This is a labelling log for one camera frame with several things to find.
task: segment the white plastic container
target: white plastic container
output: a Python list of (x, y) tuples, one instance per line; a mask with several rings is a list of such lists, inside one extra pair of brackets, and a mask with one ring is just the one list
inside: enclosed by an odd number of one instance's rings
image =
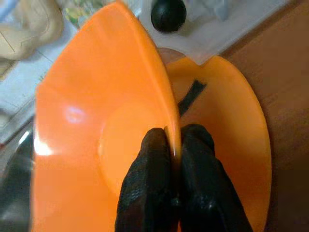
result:
[(288, 0), (185, 0), (187, 18), (174, 33), (163, 34), (151, 23), (155, 0), (142, 2), (140, 21), (158, 47), (184, 53), (204, 63), (284, 6)]

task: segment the wooden surface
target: wooden surface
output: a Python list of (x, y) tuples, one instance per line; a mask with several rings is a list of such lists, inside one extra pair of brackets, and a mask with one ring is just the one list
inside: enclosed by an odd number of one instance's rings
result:
[(273, 180), (266, 231), (309, 231), (309, 0), (294, 1), (223, 57), (246, 76), (267, 120)]

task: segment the orange plastic bowl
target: orange plastic bowl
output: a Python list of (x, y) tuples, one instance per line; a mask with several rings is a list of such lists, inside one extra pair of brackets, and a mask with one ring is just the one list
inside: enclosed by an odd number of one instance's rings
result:
[(271, 152), (266, 121), (245, 77), (227, 60), (198, 66), (183, 58), (167, 66), (177, 102), (194, 81), (205, 85), (181, 117), (181, 126), (202, 124), (222, 162), (254, 232), (263, 232), (271, 187)]
[(121, 184), (148, 130), (167, 127), (179, 160), (178, 109), (165, 67), (122, 3), (97, 12), (36, 91), (32, 231), (114, 231)]

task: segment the beige object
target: beige object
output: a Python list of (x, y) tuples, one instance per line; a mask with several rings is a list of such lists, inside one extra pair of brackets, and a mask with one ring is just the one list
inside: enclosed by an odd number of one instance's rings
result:
[(56, 0), (56, 2), (60, 8), (63, 8), (68, 5), (70, 0)]
[(21, 0), (16, 13), (23, 28), (0, 24), (0, 58), (24, 59), (61, 35), (62, 15), (54, 0)]

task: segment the black rubber ball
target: black rubber ball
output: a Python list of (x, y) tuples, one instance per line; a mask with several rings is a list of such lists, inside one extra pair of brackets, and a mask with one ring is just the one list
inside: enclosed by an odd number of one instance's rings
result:
[(169, 33), (184, 24), (187, 10), (182, 0), (158, 0), (151, 10), (151, 22), (156, 30)]

